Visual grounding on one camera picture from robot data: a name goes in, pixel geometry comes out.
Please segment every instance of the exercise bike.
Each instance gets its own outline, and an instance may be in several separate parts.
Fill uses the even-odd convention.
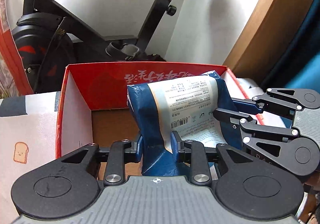
[[[33,91],[60,90],[68,64],[139,60],[132,57],[144,53],[164,13],[176,13],[170,2],[154,1],[136,38],[106,39],[54,0],[24,0],[12,35]],[[82,43],[73,43],[67,33]],[[126,44],[134,45],[134,55],[121,51]]]

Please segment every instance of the gray ribbed panel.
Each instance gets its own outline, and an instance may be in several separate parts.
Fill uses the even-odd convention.
[[[183,176],[132,176],[120,186],[103,190],[87,210],[63,220],[42,221],[20,217],[14,224],[254,224],[225,210],[207,187],[189,184]],[[263,221],[297,224],[293,217]]]
[[[320,108],[296,111],[292,126],[300,131],[302,136],[311,138],[320,146]]]

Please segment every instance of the barcode number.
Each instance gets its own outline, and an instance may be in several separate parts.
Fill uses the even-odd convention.
[[[178,126],[182,126],[184,124],[188,123],[188,117],[182,118],[182,119],[178,119],[174,122],[171,122],[171,128],[175,128]]]

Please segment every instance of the open box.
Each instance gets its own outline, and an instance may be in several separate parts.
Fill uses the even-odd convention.
[[[67,66],[62,84],[56,133],[56,158],[88,143],[100,147],[133,140],[139,129],[127,108],[127,85],[200,75],[215,70],[231,97],[246,93],[226,66],[176,62],[108,62]],[[140,175],[139,163],[126,175]]]

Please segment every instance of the package label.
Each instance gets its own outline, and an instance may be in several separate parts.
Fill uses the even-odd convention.
[[[170,133],[174,130],[182,140],[199,141],[205,147],[226,143],[220,123],[212,115],[218,102],[218,87],[213,77],[185,77],[148,86],[156,101],[160,131],[168,151],[172,152]]]

